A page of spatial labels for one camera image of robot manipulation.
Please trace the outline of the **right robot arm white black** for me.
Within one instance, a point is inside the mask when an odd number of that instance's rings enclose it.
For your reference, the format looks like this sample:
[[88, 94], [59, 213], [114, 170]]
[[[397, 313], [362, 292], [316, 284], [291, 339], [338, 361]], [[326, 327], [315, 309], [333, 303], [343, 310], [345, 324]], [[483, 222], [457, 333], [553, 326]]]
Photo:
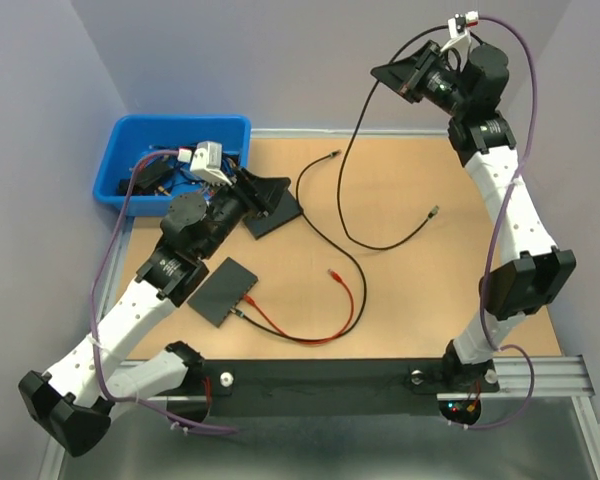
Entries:
[[479, 282], [479, 307], [465, 330], [446, 347], [434, 377], [462, 390], [492, 366], [510, 331], [550, 304], [576, 267], [543, 226], [519, 171], [516, 140], [498, 105], [509, 80], [508, 58], [491, 45], [469, 51], [456, 71], [441, 47], [427, 42], [415, 54], [377, 66], [372, 76], [410, 103], [427, 99], [450, 116], [448, 136], [476, 185], [493, 234]]

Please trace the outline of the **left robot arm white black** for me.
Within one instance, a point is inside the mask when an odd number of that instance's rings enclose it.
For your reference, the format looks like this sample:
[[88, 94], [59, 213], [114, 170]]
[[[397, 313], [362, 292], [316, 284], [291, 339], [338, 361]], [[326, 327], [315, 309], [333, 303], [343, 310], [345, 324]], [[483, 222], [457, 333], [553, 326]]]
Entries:
[[79, 457], [97, 445], [131, 405], [154, 409], [150, 397], [166, 390], [195, 392], [201, 356], [183, 342], [120, 374], [121, 362], [149, 331], [179, 308], [208, 274], [205, 264], [246, 217], [272, 214], [287, 192], [287, 177], [259, 177], [244, 168], [206, 198], [173, 198], [162, 235], [126, 290], [64, 358], [18, 383], [30, 417], [64, 450]]

